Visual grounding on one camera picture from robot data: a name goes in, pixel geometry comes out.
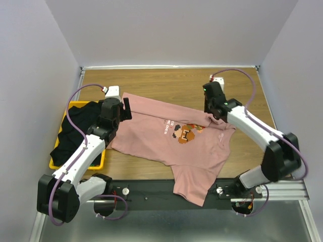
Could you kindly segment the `pink printed t-shirt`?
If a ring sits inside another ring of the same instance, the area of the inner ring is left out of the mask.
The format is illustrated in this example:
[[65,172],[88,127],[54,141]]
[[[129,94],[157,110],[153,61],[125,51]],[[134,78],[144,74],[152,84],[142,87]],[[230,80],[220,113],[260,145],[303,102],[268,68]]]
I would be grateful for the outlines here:
[[131,120],[120,123],[111,148],[169,166],[173,192],[202,207],[230,155],[234,125],[211,114],[124,93]]

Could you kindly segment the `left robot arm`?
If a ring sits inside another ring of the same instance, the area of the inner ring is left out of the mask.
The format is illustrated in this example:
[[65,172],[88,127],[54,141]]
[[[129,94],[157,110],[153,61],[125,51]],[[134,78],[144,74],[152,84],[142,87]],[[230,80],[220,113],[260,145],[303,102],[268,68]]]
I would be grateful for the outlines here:
[[117,134],[119,124],[132,118],[129,99],[107,97],[101,102],[101,114],[83,135],[83,142],[68,161],[52,175],[38,181],[36,209],[48,215],[52,223],[61,226],[76,216],[81,204],[95,197],[110,198],[113,203],[125,199],[113,189],[113,180],[95,174],[86,181],[82,176]]

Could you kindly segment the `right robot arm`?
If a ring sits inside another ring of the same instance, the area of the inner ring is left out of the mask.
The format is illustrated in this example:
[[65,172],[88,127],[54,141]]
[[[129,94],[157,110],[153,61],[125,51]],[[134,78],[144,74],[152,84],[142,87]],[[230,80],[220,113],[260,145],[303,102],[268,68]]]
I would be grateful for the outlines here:
[[203,85],[203,90],[204,111],[236,126],[264,151],[261,165],[221,187],[223,195],[240,197],[259,185],[278,182],[300,168],[298,139],[293,133],[283,134],[252,115],[238,100],[227,100],[222,84],[217,81]]

